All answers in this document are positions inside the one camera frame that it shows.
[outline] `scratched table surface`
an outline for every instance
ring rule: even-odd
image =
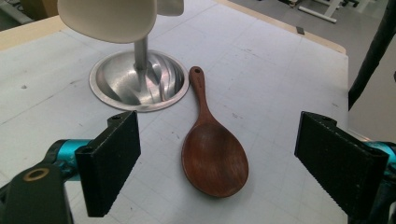
[[[184,176],[181,149],[198,115],[190,88],[175,105],[139,113],[142,155],[109,214],[87,217],[79,182],[65,187],[76,223],[347,223],[297,158],[301,111],[347,126],[347,56],[211,0],[157,18],[148,47],[205,71],[209,108],[241,142],[249,177],[214,199]],[[0,51],[0,185],[41,161],[59,139],[93,139],[120,110],[100,102],[88,76],[133,45],[64,29]]]

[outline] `spoon handle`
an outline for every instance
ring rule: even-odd
[[[198,119],[212,119],[213,116],[210,113],[206,102],[204,71],[200,67],[194,66],[190,69],[190,84],[194,88],[195,94],[198,98]]]

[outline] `floor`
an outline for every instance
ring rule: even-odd
[[[298,6],[324,12],[326,7],[311,0],[303,0],[297,7],[276,0],[231,0],[287,24],[303,27],[307,32],[324,37],[346,48],[349,57],[348,85],[355,80],[361,62],[375,35],[385,11],[386,0],[371,1],[362,13],[352,4],[341,7],[332,15],[333,24],[298,10]],[[0,31],[18,24],[0,11]],[[396,95],[393,58],[396,45],[390,44],[381,64],[373,74],[365,92],[349,111],[348,128],[359,136],[373,140],[396,142]]]

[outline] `table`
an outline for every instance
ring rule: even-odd
[[[139,113],[142,155],[104,218],[87,217],[79,182],[66,182],[76,223],[347,223],[293,156],[300,113],[347,128],[347,56],[211,0],[158,17],[148,47],[201,66],[213,115],[241,142],[247,184],[226,199],[196,190],[180,152],[198,115],[192,90]],[[0,51],[0,185],[41,161],[58,139],[91,139],[120,113],[91,92],[88,75],[115,45],[70,29]]]

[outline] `wooden spoon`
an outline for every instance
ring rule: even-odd
[[[239,141],[210,113],[205,97],[204,71],[190,70],[190,83],[199,103],[199,116],[181,152],[184,173],[200,191],[228,197],[248,180],[248,159]]]

